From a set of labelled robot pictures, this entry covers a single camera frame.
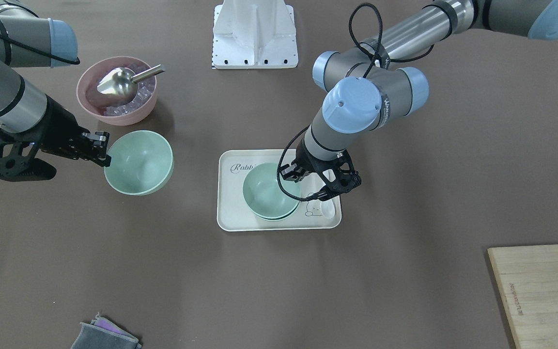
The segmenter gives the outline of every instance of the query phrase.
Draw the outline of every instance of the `white plastic base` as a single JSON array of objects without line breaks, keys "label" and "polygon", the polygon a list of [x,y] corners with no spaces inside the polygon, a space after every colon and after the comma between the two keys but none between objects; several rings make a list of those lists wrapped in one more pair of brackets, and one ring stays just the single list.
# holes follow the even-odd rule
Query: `white plastic base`
[{"label": "white plastic base", "polygon": [[[217,223],[228,232],[253,230],[330,229],[341,222],[341,201],[331,199],[334,216],[327,218],[321,211],[321,201],[300,203],[295,212],[282,221],[266,221],[250,210],[242,196],[242,183],[247,173],[261,163],[279,162],[283,150],[229,150],[219,159],[219,187],[217,191]],[[296,150],[286,153],[283,163],[290,163]],[[301,181],[301,197],[318,192],[324,182],[316,174]]]},{"label": "white plastic base", "polygon": [[277,69],[298,64],[294,9],[283,0],[225,0],[215,7],[212,68]]}]

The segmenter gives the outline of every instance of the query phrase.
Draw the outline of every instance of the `cutting board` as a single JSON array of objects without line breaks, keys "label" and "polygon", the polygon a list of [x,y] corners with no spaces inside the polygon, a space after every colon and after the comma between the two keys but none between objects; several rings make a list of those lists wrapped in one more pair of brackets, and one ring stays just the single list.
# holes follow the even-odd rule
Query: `cutting board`
[{"label": "cutting board", "polygon": [[489,248],[518,349],[558,349],[558,245]]}]

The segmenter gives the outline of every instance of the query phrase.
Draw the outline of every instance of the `folded cloth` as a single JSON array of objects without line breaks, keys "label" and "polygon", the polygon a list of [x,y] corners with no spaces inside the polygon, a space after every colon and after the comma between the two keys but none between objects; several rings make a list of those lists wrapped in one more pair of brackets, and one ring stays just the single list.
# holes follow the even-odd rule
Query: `folded cloth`
[{"label": "folded cloth", "polygon": [[141,349],[141,344],[99,314],[91,323],[81,323],[81,332],[70,349]]}]

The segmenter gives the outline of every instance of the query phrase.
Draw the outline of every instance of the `green bowl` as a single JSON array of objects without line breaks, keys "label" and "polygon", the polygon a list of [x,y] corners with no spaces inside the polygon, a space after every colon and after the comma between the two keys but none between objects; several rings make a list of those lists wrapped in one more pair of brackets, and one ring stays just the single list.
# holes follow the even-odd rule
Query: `green bowl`
[{"label": "green bowl", "polygon": [[109,148],[111,165],[105,168],[107,183],[127,195],[148,195],[162,188],[173,173],[169,142],[156,132],[127,133]]},{"label": "green bowl", "polygon": [[[284,181],[288,193],[300,196],[301,184]],[[253,213],[268,221],[280,221],[294,212],[299,204],[281,192],[277,183],[277,164],[262,163],[249,171],[242,184],[242,196]]]}]

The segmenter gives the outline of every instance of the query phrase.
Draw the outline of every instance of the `blue joint cap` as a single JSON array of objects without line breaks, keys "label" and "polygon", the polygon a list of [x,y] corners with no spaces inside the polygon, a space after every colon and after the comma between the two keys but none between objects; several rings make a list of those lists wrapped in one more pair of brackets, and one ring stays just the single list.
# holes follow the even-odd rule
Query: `blue joint cap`
[{"label": "blue joint cap", "polygon": [[311,70],[311,75],[314,78],[314,82],[317,86],[319,86],[324,91],[328,90],[324,86],[324,71],[326,70],[326,63],[332,55],[335,53],[339,53],[337,51],[326,51],[323,54],[319,55],[314,62],[314,68]]},{"label": "blue joint cap", "polygon": [[416,111],[417,109],[423,107],[423,104],[428,100],[430,96],[430,85],[428,80],[419,69],[407,66],[406,68],[399,68],[397,70],[403,71],[408,77],[410,82],[410,89],[412,89],[412,104],[410,104],[410,110],[405,116]]},{"label": "blue joint cap", "polygon": [[341,133],[357,133],[368,128],[380,114],[383,98],[366,78],[341,79],[322,104],[324,121]]},{"label": "blue joint cap", "polygon": [[[71,61],[75,60],[77,58],[78,46],[77,37],[73,29],[62,20],[49,18],[48,22],[51,29],[51,55]],[[51,68],[66,65],[70,64],[51,58]]]},{"label": "blue joint cap", "polygon": [[552,0],[529,29],[528,38],[540,40],[558,39],[558,0]]}]

